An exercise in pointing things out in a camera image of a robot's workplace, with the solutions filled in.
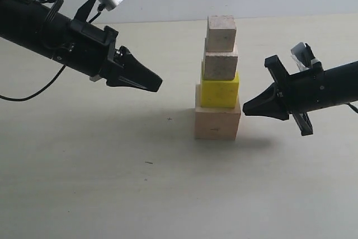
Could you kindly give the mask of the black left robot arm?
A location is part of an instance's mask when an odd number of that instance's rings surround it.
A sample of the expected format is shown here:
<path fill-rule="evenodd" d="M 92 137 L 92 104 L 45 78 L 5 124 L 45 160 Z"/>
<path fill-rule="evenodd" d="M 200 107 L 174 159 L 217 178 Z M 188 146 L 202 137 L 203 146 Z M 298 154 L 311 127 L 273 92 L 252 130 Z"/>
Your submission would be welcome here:
<path fill-rule="evenodd" d="M 163 80 L 127 47 L 115 47 L 118 31 L 87 19 L 96 2 L 101 13 L 122 1 L 88 0 L 69 18 L 59 13 L 63 0 L 1 0 L 1 37 L 107 86 L 157 92 Z"/>

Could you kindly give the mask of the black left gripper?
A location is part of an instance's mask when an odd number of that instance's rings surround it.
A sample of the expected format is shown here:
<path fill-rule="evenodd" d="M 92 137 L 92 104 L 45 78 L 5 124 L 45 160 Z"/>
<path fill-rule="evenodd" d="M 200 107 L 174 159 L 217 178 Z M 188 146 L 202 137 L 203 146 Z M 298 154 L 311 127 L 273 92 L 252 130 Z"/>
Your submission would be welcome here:
<path fill-rule="evenodd" d="M 89 76 L 92 81 L 105 79 L 110 87 L 157 92 L 163 79 L 141 64 L 126 47 L 117 49 L 118 35 L 109 26 L 100 29 L 88 22 L 71 20 L 54 60 Z"/>

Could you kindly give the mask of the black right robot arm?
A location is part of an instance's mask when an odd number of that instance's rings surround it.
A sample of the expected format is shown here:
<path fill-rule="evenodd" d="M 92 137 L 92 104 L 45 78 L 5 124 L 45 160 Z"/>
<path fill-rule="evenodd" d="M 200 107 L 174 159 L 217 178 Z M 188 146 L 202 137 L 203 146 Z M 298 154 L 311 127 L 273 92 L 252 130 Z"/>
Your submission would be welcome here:
<path fill-rule="evenodd" d="M 305 71 L 289 74 L 277 55 L 264 66 L 274 82 L 243 105 L 246 116 L 288 120 L 293 116 L 301 135 L 313 134 L 308 113 L 357 101 L 357 62 L 324 70 L 320 62 Z"/>

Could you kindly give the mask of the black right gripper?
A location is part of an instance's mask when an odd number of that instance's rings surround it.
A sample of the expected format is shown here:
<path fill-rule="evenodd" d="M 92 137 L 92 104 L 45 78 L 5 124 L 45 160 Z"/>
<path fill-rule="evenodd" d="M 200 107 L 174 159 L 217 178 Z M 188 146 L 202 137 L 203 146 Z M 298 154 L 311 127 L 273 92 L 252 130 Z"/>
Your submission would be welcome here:
<path fill-rule="evenodd" d="M 264 66 L 274 82 L 263 93 L 244 103 L 245 116 L 264 116 L 282 121 L 293 116 L 301 135 L 312 135 L 313 126 L 308 113 L 333 104 L 320 62 L 306 71 L 289 74 L 279 57 L 273 55 L 265 59 Z"/>

